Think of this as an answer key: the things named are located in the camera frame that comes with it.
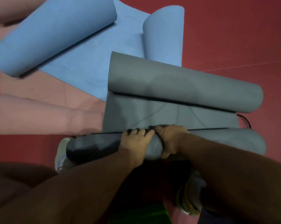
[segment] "hand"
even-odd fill
[[[158,133],[164,143],[161,158],[168,158],[170,154],[179,152],[178,142],[188,131],[183,126],[169,125],[166,127],[156,126],[154,130]]]
[[[145,129],[133,130],[130,135],[127,131],[124,131],[121,138],[121,144],[119,152],[129,151],[132,154],[132,159],[134,166],[140,166],[143,163],[143,160],[146,155],[146,149],[150,143],[153,135],[155,134],[154,130],[150,130],[146,133]]]

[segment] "red floor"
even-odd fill
[[[183,67],[259,84],[260,109],[246,114],[281,162],[281,0],[121,0],[153,13],[185,8]],[[61,135],[1,135],[0,160],[53,166]]]

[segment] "white sneaker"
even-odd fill
[[[75,163],[69,160],[66,156],[66,148],[68,142],[73,139],[72,137],[67,137],[61,140],[58,148],[57,153],[55,157],[55,170],[60,173],[62,171],[71,169],[72,167],[75,167]]]

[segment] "green object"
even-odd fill
[[[119,212],[110,216],[108,224],[172,224],[164,204]]]

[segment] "blue yoga mat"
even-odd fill
[[[112,51],[181,66],[184,9],[152,15],[119,0],[47,0],[0,41],[0,70],[38,68],[106,101]]]

